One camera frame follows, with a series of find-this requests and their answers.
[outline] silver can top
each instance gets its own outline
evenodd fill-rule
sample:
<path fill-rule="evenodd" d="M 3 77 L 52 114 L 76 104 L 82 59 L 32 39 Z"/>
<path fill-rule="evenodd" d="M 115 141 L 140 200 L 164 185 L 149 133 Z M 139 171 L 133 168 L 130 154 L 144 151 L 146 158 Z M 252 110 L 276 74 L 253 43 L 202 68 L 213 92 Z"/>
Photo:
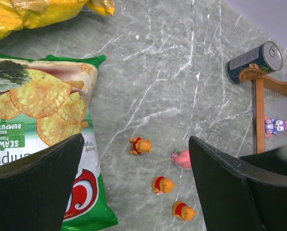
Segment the silver can top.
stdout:
<path fill-rule="evenodd" d="M 276 44 L 271 41 L 266 42 L 263 45 L 263 54 L 267 64 L 274 71 L 281 70 L 283 66 L 283 59 L 282 54 Z"/>

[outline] tortilla chip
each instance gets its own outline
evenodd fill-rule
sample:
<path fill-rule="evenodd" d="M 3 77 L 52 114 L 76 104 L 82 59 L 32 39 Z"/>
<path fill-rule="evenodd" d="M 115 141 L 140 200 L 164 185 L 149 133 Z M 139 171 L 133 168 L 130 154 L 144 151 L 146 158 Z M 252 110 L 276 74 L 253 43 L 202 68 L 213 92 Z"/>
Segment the tortilla chip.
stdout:
<path fill-rule="evenodd" d="M 83 126 L 84 128 L 88 128 L 89 127 L 89 122 L 87 122 L 87 121 L 81 122 L 80 125 Z"/>
<path fill-rule="evenodd" d="M 32 81 L 10 90 L 10 98 L 20 112 L 33 118 L 55 113 L 71 93 L 72 86 L 46 72 L 28 69 Z"/>
<path fill-rule="evenodd" d="M 72 85 L 75 88 L 82 89 L 84 87 L 83 81 L 67 81 L 69 85 Z"/>
<path fill-rule="evenodd" d="M 70 124 L 80 124 L 86 116 L 87 106 L 79 92 L 70 94 L 57 114 Z"/>
<path fill-rule="evenodd" d="M 69 124 L 56 113 L 37 119 L 37 134 L 48 146 L 52 146 L 70 136 L 78 134 L 81 130 L 82 126 L 80 124 Z"/>
<path fill-rule="evenodd" d="M 14 107 L 9 92 L 0 95 L 0 119 L 14 119 L 20 114 L 20 111 Z"/>

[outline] blue can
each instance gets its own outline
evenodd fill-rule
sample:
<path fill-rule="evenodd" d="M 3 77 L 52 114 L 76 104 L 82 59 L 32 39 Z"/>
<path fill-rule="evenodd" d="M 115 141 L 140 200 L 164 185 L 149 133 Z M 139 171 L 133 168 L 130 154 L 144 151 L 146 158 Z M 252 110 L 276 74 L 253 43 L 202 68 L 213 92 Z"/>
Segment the blue can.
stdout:
<path fill-rule="evenodd" d="M 241 84 L 279 71 L 282 66 L 280 49 L 273 42 L 267 41 L 227 62 L 225 72 L 233 84 Z"/>

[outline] red logo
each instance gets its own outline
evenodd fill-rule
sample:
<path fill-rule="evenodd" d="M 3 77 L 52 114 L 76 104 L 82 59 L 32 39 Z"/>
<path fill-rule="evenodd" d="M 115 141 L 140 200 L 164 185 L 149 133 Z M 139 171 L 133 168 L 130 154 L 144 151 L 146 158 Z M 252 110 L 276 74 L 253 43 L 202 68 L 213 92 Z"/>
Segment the red logo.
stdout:
<path fill-rule="evenodd" d="M 89 211 L 99 194 L 97 179 L 86 169 L 75 179 L 72 193 L 67 204 L 64 221 L 74 219 Z"/>

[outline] pink toy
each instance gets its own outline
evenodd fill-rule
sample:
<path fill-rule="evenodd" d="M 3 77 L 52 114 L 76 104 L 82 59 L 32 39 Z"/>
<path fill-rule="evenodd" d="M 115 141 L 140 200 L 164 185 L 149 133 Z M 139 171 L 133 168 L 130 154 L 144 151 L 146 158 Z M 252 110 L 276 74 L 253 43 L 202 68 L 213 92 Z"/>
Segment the pink toy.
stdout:
<path fill-rule="evenodd" d="M 176 150 L 171 155 L 171 160 L 175 165 L 179 165 L 184 169 L 191 169 L 189 150 L 185 149 L 183 151 Z"/>

